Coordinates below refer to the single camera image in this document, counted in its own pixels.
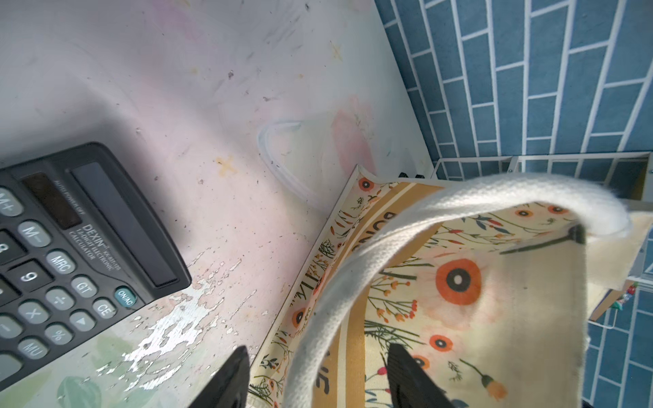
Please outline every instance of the calculator button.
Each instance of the calculator button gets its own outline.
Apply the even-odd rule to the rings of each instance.
[[[0,315],[0,337],[13,339],[23,332],[23,326],[12,317]]]
[[[93,302],[93,310],[103,319],[111,319],[116,315],[116,308],[108,299],[98,299]]]
[[[32,360],[38,360],[48,354],[48,346],[33,337],[21,341],[18,344],[18,350],[23,353],[25,357]]]
[[[52,343],[64,345],[72,340],[72,333],[63,324],[51,324],[45,329],[45,335]]]
[[[0,231],[0,265],[25,255],[25,251],[7,231]]]
[[[16,357],[11,354],[0,353],[0,381],[18,373],[22,367],[23,363]]]
[[[75,271],[75,262],[63,251],[52,251],[45,257],[48,264],[61,275],[67,275]]]
[[[16,299],[18,299],[18,293],[0,278],[0,306],[6,305]]]
[[[9,281],[23,292],[37,290],[43,285],[52,282],[52,278],[35,261],[30,261],[10,269],[5,276]]]
[[[71,323],[81,332],[87,332],[95,327],[95,319],[83,310],[71,315]]]
[[[136,295],[126,287],[116,289],[114,297],[123,307],[132,307],[136,303]]]
[[[18,225],[18,232],[33,247],[43,248],[50,245],[52,239],[48,231],[36,221],[25,221]]]
[[[71,286],[83,298],[92,298],[97,293],[97,287],[86,276],[75,277]]]
[[[45,294],[45,299],[58,310],[68,310],[75,305],[75,300],[71,294],[61,288],[48,290]]]
[[[40,303],[30,300],[18,306],[18,314],[28,323],[39,324],[48,320],[49,312]]]
[[[23,204],[11,193],[0,187],[0,214],[5,217],[16,217],[23,213]]]

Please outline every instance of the bag handle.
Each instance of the bag handle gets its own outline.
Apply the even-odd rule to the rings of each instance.
[[[551,174],[498,174],[475,178],[415,203],[352,254],[325,287],[288,371],[284,408],[310,408],[320,363],[347,312],[374,275],[416,235],[436,223],[529,202],[573,211],[596,238],[623,238],[632,228],[626,208],[589,181]]]

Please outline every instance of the desk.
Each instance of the desk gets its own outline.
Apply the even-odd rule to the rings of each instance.
[[[105,143],[193,276],[3,407],[185,406],[256,353],[356,163],[433,170],[372,0],[7,0],[0,48],[0,165]]]

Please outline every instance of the black calculator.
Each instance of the black calculator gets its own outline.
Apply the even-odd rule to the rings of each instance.
[[[190,283],[103,145],[0,170],[0,390]]]

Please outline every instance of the pink stain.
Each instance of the pink stain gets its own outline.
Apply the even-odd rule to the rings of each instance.
[[[372,158],[370,145],[359,127],[359,119],[353,114],[347,114],[342,109],[338,110],[331,123],[331,135],[336,145],[340,167],[346,174],[350,174],[357,164],[376,173],[376,166]]]

